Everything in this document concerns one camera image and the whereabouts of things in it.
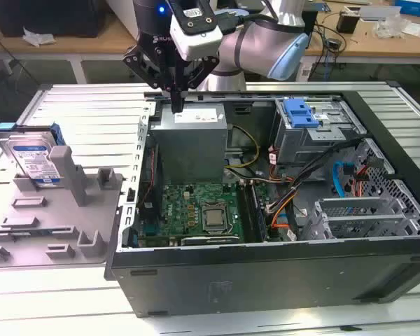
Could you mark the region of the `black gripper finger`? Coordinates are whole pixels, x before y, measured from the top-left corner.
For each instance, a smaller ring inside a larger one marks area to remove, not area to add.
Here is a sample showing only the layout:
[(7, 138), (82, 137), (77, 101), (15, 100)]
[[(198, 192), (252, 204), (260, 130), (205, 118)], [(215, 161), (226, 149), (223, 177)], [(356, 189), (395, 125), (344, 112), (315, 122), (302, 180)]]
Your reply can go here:
[(193, 61), (180, 61), (179, 67), (179, 111), (183, 111), (189, 89), (194, 90), (219, 64), (217, 57), (203, 57)]
[(150, 57), (140, 45), (135, 45), (124, 56), (126, 65), (154, 89), (161, 89), (171, 101), (171, 112), (180, 112), (180, 90), (174, 75), (167, 66), (167, 54), (163, 46), (154, 46)]

